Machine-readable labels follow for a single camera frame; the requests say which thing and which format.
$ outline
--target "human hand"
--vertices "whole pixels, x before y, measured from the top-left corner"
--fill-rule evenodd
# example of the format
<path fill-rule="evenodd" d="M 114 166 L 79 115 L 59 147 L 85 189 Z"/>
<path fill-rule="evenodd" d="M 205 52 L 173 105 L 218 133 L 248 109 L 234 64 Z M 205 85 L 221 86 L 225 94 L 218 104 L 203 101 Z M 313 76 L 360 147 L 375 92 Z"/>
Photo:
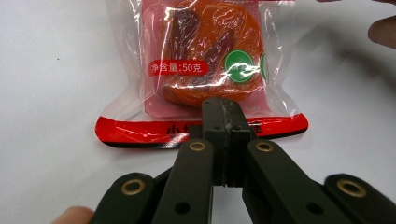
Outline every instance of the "human hand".
<path fill-rule="evenodd" d="M 335 2 L 340 0 L 317 0 L 318 2 Z M 391 3 L 396 6 L 396 0 L 374 0 Z M 396 16 L 385 18 L 373 23 L 368 31 L 369 38 L 380 45 L 396 49 Z"/>
<path fill-rule="evenodd" d="M 93 211 L 86 207 L 69 207 L 51 224 L 88 224 Z"/>

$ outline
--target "white table surface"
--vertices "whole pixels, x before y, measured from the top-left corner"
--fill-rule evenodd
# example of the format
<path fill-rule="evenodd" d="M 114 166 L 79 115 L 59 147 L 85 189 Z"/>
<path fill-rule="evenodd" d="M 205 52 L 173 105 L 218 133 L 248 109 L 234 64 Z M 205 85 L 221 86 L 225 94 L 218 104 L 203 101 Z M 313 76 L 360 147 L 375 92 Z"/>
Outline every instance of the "white table surface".
<path fill-rule="evenodd" d="M 369 0 L 297 1 L 285 90 L 308 117 L 277 139 L 314 180 L 347 173 L 396 202 L 396 50 L 367 29 L 396 7 Z M 126 86 L 104 1 L 0 3 L 0 222 L 50 223 L 94 209 L 120 176 L 152 176 L 175 150 L 108 147 L 102 110 Z M 240 189 L 215 188 L 213 223 L 251 223 Z"/>

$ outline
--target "green circular logo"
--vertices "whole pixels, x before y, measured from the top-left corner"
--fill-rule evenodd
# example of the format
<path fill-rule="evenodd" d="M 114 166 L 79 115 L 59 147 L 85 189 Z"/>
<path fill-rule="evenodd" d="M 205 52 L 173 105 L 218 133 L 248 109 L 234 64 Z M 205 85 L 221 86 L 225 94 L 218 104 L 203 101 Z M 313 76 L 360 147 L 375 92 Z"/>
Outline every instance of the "green circular logo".
<path fill-rule="evenodd" d="M 268 84 L 268 78 L 267 75 L 265 74 L 265 53 L 260 58 L 260 72 L 262 73 L 262 77 L 264 78 L 265 83 Z"/>
<path fill-rule="evenodd" d="M 230 79 L 236 83 L 248 81 L 257 70 L 250 55 L 240 49 L 227 55 L 224 66 Z"/>

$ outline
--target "orange food item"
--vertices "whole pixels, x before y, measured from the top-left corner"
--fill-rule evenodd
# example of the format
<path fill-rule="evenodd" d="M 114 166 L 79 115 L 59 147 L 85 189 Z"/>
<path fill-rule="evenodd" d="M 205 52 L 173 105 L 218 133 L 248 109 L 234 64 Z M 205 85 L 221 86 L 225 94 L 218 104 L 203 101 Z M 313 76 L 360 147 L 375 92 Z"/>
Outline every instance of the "orange food item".
<path fill-rule="evenodd" d="M 240 101 L 263 85 L 260 57 L 264 53 L 260 25 L 243 7 L 210 0 L 185 1 L 177 5 L 163 28 L 163 59 L 199 60 L 208 64 L 204 76 L 163 76 L 163 96 L 183 105 L 201 106 L 217 96 Z M 238 83 L 225 69 L 232 50 L 242 50 L 252 59 L 254 69 L 249 80 Z"/>

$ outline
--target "plastic food package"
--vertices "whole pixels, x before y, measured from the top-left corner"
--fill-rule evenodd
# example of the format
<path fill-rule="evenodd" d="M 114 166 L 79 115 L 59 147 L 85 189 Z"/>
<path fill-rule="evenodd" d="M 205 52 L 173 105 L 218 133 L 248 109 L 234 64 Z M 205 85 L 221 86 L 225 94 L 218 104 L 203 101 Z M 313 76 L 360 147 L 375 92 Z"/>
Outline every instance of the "plastic food package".
<path fill-rule="evenodd" d="M 106 1 L 127 89 L 96 124 L 113 147 L 174 148 L 199 125 L 201 102 L 237 101 L 259 137 L 304 132 L 282 90 L 294 1 Z"/>

